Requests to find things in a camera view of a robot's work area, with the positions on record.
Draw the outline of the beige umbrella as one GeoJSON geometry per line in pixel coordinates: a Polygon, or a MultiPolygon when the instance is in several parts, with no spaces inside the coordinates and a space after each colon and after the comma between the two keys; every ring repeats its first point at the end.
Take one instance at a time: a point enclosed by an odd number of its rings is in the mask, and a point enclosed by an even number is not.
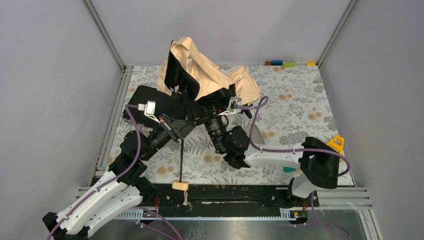
{"type": "Polygon", "coordinates": [[[241,107],[248,108],[260,98],[257,82],[245,66],[222,73],[188,36],[171,42],[159,71],[157,90],[169,96],[180,95],[184,115],[192,121],[213,111],[225,111],[231,97],[240,97],[241,107]]]}

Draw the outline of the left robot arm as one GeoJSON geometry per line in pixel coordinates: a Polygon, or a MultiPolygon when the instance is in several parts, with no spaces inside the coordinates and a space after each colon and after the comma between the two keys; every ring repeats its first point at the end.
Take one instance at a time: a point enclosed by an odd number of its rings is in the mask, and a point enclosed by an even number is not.
{"type": "Polygon", "coordinates": [[[143,173],[148,161],[170,140],[183,139],[195,128],[188,120],[174,120],[166,115],[149,136],[139,129],[129,132],[121,144],[121,154],[103,176],[66,209],[49,212],[42,221],[49,230],[48,239],[87,240],[106,223],[139,204],[157,204],[156,187],[143,173]]]}

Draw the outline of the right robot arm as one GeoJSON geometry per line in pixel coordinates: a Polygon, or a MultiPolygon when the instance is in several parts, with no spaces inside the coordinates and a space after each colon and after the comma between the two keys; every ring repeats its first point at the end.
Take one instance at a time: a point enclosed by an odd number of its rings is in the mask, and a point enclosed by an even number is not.
{"type": "Polygon", "coordinates": [[[281,167],[284,172],[300,171],[290,180],[288,197],[306,199],[316,190],[336,189],[339,153],[321,140],[307,136],[293,145],[265,145],[252,142],[252,133],[241,126],[230,131],[220,116],[210,117],[204,126],[218,154],[233,168],[281,167]]]}

